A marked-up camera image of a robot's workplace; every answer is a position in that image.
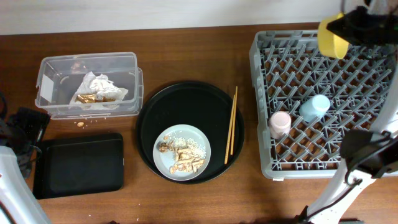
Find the yellow plastic bowl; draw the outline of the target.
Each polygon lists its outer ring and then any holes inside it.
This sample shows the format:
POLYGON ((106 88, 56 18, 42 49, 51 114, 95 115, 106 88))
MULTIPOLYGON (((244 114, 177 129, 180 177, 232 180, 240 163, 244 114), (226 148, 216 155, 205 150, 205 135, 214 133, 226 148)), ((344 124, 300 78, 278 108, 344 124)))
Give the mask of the yellow plastic bowl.
POLYGON ((328 23, 343 17, 343 13, 328 17, 321 21, 318 26, 318 48, 322 55, 326 57, 343 59, 348 51, 349 42, 329 31, 326 27, 328 23))

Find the light blue plastic cup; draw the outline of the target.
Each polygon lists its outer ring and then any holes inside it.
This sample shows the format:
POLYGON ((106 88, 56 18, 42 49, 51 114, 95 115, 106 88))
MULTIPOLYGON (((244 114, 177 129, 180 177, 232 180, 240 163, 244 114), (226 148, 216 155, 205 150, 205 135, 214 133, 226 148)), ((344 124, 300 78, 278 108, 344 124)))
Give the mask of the light blue plastic cup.
POLYGON ((322 118, 330 106, 330 100, 325 95, 315 95, 300 107, 299 114, 309 123, 315 118, 322 118))

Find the pink plastic cup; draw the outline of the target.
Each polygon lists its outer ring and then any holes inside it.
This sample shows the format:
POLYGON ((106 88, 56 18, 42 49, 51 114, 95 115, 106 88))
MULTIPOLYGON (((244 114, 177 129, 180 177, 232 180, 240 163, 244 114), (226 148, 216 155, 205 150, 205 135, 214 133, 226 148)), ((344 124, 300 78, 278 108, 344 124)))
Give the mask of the pink plastic cup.
POLYGON ((275 112, 269 119, 271 137, 274 139, 280 139, 283 135, 288 134, 291 129, 291 124, 292 120, 287 112, 275 112))

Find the white napkin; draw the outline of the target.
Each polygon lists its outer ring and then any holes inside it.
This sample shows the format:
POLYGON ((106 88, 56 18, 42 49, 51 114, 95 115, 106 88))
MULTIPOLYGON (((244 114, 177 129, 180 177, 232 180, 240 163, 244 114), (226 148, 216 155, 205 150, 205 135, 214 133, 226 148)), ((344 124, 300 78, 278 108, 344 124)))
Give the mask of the white napkin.
POLYGON ((82 105, 82 110, 115 110, 119 108, 118 104, 108 104, 108 102, 83 104, 75 101, 75 99, 77 95, 97 94, 107 98, 114 98, 115 101, 122 101, 128 93, 128 89, 115 86, 107 75, 95 75, 93 72, 89 72, 83 77, 83 81, 72 96, 69 105, 70 107, 82 105))

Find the gold snack wrapper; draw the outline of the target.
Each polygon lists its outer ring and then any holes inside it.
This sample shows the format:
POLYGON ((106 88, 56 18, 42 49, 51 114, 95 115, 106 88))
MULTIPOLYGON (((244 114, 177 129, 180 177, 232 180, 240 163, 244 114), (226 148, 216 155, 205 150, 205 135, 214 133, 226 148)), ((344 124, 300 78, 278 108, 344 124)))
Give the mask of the gold snack wrapper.
POLYGON ((115 99, 107 98, 105 96, 99 96, 97 94, 90 94, 90 95, 77 95, 75 101, 85 104, 85 103, 110 102, 110 101, 115 101, 115 99))

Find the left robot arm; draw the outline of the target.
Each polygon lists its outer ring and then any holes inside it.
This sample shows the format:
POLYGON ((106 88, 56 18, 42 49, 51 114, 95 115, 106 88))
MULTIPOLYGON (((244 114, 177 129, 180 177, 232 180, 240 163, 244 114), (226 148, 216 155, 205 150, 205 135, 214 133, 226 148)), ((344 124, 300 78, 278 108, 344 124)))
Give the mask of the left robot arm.
POLYGON ((6 115, 6 98, 1 95, 1 223, 50 223, 25 181, 42 156, 37 144, 50 117, 24 107, 6 115))

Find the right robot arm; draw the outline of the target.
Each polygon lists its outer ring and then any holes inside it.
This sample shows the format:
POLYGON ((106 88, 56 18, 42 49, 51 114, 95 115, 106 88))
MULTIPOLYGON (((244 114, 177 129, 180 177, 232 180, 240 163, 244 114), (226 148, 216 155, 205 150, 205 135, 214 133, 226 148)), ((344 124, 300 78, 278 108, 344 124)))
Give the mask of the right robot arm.
MULTIPOLYGON (((337 16, 321 21, 322 55, 342 59, 348 44, 374 47, 397 44, 397 2, 365 1, 351 12, 345 3, 337 16)), ((397 171, 397 75, 370 130, 349 131, 340 147, 341 162, 328 187, 294 223, 338 223, 356 197, 376 179, 397 171)))

